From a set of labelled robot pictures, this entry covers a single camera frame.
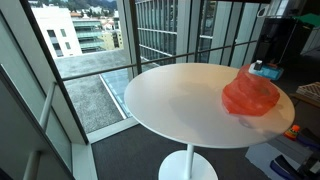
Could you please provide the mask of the white keyboard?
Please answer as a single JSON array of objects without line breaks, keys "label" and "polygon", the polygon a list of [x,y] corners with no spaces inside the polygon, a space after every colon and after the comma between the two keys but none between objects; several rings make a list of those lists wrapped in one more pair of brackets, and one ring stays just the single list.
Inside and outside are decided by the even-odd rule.
[{"label": "white keyboard", "polygon": [[320,82],[299,86],[296,92],[320,102]]}]

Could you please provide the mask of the orange plastic bag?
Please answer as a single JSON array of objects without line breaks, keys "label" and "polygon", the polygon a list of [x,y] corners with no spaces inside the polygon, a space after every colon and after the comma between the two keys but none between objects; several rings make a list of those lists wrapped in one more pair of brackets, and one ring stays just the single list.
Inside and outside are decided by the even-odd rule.
[{"label": "orange plastic bag", "polygon": [[262,116],[280,99],[278,89],[269,79],[251,74],[242,66],[236,78],[222,91],[222,103],[229,114]]}]

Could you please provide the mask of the blue mentos packet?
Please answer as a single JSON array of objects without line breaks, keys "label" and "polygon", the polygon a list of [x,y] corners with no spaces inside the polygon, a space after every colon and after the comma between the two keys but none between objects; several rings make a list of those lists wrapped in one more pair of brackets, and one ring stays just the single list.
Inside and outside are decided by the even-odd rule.
[{"label": "blue mentos packet", "polygon": [[278,80],[283,74],[283,69],[275,65],[266,64],[262,60],[257,60],[250,65],[248,72],[270,80]]}]

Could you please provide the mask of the round white pedestal table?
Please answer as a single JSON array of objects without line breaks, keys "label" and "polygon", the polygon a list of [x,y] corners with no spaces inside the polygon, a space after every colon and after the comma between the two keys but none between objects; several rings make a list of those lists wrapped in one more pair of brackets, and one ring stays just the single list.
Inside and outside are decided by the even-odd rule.
[{"label": "round white pedestal table", "polygon": [[153,68],[130,81],[124,101],[132,116],[150,131],[187,146],[163,160],[158,180],[217,180],[214,168],[195,147],[248,147],[291,126],[295,109],[285,93],[263,116],[227,113],[221,93],[237,73],[227,66],[178,63]]}]

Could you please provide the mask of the orange toy cone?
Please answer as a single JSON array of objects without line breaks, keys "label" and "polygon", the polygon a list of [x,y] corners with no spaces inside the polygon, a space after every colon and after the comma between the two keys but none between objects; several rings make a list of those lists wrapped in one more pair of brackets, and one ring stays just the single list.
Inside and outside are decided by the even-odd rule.
[{"label": "orange toy cone", "polygon": [[300,130],[300,127],[298,125],[293,125],[284,133],[284,136],[291,140],[295,140],[299,133],[299,130]]}]

